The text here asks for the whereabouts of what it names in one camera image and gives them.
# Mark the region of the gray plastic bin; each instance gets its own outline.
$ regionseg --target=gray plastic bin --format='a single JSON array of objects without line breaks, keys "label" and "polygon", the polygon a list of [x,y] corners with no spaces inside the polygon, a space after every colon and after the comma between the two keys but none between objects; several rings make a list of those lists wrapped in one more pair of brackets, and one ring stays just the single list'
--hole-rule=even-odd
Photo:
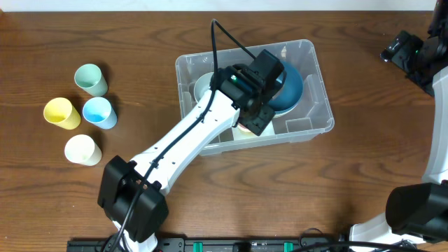
[{"label": "gray plastic bin", "polygon": [[[247,136],[239,129],[227,129],[204,147],[200,155],[213,155],[223,151],[266,146],[270,144],[308,141],[318,134],[329,132],[335,119],[328,102],[321,70],[317,62],[313,43],[306,39],[258,45],[247,48],[254,55],[266,49],[280,60],[290,62],[304,78],[303,94],[299,104],[286,115],[272,120],[273,133],[267,136]],[[252,58],[241,48],[218,51],[218,66],[227,67],[236,63],[249,65]],[[212,52],[182,55],[176,60],[176,72],[184,118],[196,105],[193,88],[199,77],[214,70]]]}]

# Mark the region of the white wall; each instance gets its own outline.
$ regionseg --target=white wall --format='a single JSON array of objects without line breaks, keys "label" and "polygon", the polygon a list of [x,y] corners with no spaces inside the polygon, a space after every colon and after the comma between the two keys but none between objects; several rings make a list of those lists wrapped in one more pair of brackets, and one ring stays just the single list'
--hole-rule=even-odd
[{"label": "white wall", "polygon": [[436,0],[0,0],[0,8],[3,11],[432,11],[435,2]]}]

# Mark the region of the wooden table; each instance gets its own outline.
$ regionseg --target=wooden table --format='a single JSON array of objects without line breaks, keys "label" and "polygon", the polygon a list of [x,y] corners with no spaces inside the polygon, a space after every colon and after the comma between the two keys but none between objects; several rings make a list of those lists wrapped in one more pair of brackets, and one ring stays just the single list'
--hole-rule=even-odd
[{"label": "wooden table", "polygon": [[[431,13],[4,13],[0,17],[0,250],[64,251],[73,238],[116,231],[97,205],[104,165],[129,160],[179,120],[174,62],[211,50],[217,18],[246,46],[309,39],[335,128],[305,143],[197,157],[167,197],[162,231],[189,237],[297,237],[341,232],[385,210],[389,193],[420,182],[434,101],[379,54],[405,29],[425,37]],[[235,45],[220,34],[218,49]],[[98,64],[118,112],[110,130],[47,123],[43,107],[90,96],[74,73]],[[65,143],[89,134],[96,167],[68,162]],[[430,250],[448,249],[445,244]]]}]

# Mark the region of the light blue cup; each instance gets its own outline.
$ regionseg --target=light blue cup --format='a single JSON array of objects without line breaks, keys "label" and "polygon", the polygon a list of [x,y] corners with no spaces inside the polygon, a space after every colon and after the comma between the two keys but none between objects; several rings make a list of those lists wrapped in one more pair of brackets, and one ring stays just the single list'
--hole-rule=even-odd
[{"label": "light blue cup", "polygon": [[102,129],[111,129],[117,124],[117,114],[111,103],[103,97],[88,100],[83,107],[83,117],[89,123]]}]

